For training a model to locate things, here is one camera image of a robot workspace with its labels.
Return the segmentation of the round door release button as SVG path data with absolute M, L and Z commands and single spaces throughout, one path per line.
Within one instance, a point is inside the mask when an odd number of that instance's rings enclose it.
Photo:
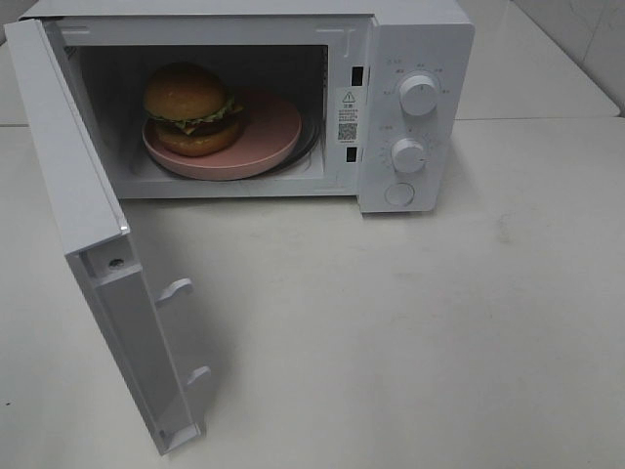
M 393 206 L 408 206 L 412 203 L 414 196 L 414 188 L 407 183 L 396 183 L 385 190 L 385 199 Z

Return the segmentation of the pink round plate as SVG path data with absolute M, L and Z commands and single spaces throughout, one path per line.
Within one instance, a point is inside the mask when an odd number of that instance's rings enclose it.
M 296 146 L 303 117 L 295 105 L 277 94 L 249 87 L 235 90 L 244 106 L 237 139 L 227 148 L 201 156 L 183 156 L 166 149 L 147 122 L 143 140 L 153 160 L 167 170 L 196 180 L 232 181 L 260 175 L 281 163 Z

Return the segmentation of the toy hamburger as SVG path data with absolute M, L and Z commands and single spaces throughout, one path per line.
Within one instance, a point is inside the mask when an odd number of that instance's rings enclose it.
M 192 63 L 166 64 L 146 82 L 146 130 L 165 149 L 199 157 L 231 146 L 242 106 L 219 76 Z

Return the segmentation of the white microwave door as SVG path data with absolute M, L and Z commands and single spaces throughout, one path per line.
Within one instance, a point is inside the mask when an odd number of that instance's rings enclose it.
M 75 58 L 54 22 L 17 21 L 5 33 L 64 258 L 159 453 L 200 436 L 163 309 L 190 291 L 181 278 L 150 291 L 131 228 L 102 165 L 106 145 Z

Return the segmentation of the glass turntable tray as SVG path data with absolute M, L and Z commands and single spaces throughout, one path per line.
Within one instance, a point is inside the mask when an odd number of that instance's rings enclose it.
M 320 135 L 320 117 L 313 111 L 303 112 L 301 116 L 302 130 L 295 147 L 282 162 L 272 168 L 271 173 L 276 173 L 292 166 L 307 156 L 317 143 Z

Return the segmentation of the white lower timer knob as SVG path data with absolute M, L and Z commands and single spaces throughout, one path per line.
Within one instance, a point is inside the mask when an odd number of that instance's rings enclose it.
M 394 169 L 398 173 L 411 174 L 420 171 L 426 164 L 426 150 L 414 139 L 401 139 L 391 148 Z

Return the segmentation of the warning label sticker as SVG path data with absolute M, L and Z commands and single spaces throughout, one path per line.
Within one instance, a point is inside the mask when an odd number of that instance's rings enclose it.
M 335 92 L 335 135 L 339 144 L 354 144 L 358 141 L 361 104 L 360 87 L 343 87 Z

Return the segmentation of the white microwave oven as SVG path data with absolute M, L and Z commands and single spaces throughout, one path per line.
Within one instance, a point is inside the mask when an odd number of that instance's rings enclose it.
M 475 29 L 454 1 L 40 1 L 18 21 L 54 22 L 75 58 L 106 145 L 101 161 L 123 198 L 353 195 L 363 212 L 429 211 L 437 202 L 447 144 Z M 292 166 L 232 181 L 175 174 L 143 140 L 143 97 L 166 64 L 198 64 L 239 87 L 277 94 L 321 120 L 313 150 Z M 406 114 L 398 84 L 425 70 L 437 107 Z M 358 141 L 336 140 L 335 92 L 360 87 Z M 416 173 L 398 173 L 391 148 L 414 139 L 427 153 Z M 390 205 L 396 183 L 412 203 Z

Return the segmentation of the white upper power knob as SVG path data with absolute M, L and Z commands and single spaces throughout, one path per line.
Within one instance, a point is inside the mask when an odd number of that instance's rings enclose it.
M 425 70 L 406 75 L 397 89 L 400 106 L 408 115 L 426 115 L 438 105 L 438 80 Z

